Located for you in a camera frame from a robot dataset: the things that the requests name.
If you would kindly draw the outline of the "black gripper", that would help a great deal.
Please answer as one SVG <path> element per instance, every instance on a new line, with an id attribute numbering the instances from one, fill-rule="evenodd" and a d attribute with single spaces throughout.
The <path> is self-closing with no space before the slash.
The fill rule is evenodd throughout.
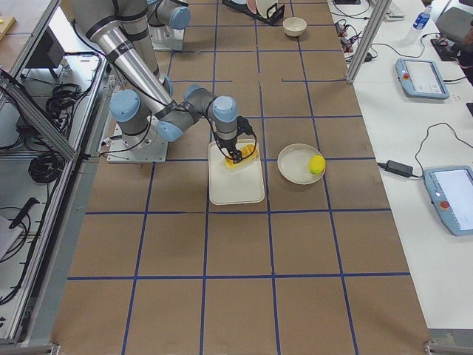
<path id="1" fill-rule="evenodd" d="M 243 160 L 242 151 L 238 150 L 237 139 L 240 135 L 252 135 L 253 127 L 247 118 L 238 115 L 232 122 L 215 121 L 217 138 L 216 142 L 220 148 L 223 148 L 225 158 L 233 162 Z"/>

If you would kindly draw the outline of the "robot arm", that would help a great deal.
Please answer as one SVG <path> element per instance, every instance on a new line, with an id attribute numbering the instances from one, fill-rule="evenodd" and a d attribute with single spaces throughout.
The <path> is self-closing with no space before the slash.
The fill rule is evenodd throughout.
<path id="1" fill-rule="evenodd" d="M 147 1 L 147 22 L 152 27 L 167 26 L 173 30 L 184 30 L 190 20 L 188 3 L 178 0 Z"/>
<path id="2" fill-rule="evenodd" d="M 108 151 L 115 162 L 159 161 L 167 144 L 182 137 L 200 119 L 207 120 L 217 148 L 231 165 L 257 155 L 254 144 L 239 148 L 241 134 L 253 135 L 248 120 L 237 114 L 231 96 L 216 96 L 192 86 L 183 102 L 172 98 L 172 85 L 154 54 L 151 26 L 183 30 L 190 22 L 184 1 L 72 1 L 77 25 L 98 45 L 106 60 L 131 84 L 116 92 L 109 110 L 121 130 L 121 146 Z"/>

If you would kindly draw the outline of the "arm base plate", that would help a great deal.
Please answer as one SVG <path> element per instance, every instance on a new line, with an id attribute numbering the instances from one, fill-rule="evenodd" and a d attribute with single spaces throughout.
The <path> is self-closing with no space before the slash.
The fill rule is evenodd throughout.
<path id="1" fill-rule="evenodd" d="M 108 163 L 165 163 L 168 142 L 157 132 L 157 120 L 151 120 L 148 134 L 137 136 L 124 135 L 118 124 L 115 124 L 115 135 L 120 137 L 110 143 L 111 154 L 106 155 Z"/>
<path id="2" fill-rule="evenodd" d="M 154 51 L 181 51 L 185 30 L 175 30 L 167 26 L 149 27 Z"/>

